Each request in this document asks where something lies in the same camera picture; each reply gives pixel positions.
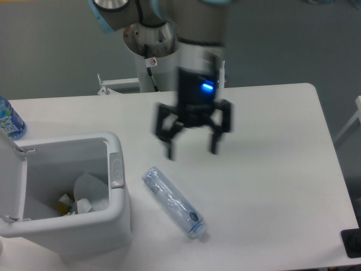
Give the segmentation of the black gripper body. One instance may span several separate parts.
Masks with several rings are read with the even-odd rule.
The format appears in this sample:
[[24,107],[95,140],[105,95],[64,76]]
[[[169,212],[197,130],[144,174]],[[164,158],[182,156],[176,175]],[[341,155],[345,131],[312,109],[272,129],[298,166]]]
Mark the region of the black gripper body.
[[185,128],[201,127],[219,128],[211,120],[215,110],[215,95],[217,93],[217,73],[210,74],[178,69],[178,121]]

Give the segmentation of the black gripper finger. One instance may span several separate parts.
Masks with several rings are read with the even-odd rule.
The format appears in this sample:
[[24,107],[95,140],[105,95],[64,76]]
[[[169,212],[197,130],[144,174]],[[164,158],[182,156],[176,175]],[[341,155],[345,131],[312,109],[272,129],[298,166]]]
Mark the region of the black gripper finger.
[[217,153],[217,144],[223,133],[229,133],[232,129],[232,103],[222,99],[214,102],[214,110],[221,111],[221,123],[216,124],[211,115],[205,115],[205,125],[209,126],[212,131],[209,150],[212,154]]
[[184,124],[178,116],[176,106],[163,103],[157,105],[154,134],[165,146],[166,157],[169,160],[174,160],[173,139],[183,128]]

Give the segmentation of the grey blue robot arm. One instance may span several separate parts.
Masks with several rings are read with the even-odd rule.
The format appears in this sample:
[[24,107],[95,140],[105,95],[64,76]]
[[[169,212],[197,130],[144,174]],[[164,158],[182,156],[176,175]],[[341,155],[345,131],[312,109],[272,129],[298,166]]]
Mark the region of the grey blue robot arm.
[[127,47],[143,60],[178,56],[177,103],[158,105],[154,128],[168,158],[182,129],[202,126],[211,129],[210,151],[216,153],[232,127],[232,104],[216,99],[231,1],[90,1],[89,6],[102,30],[123,30]]

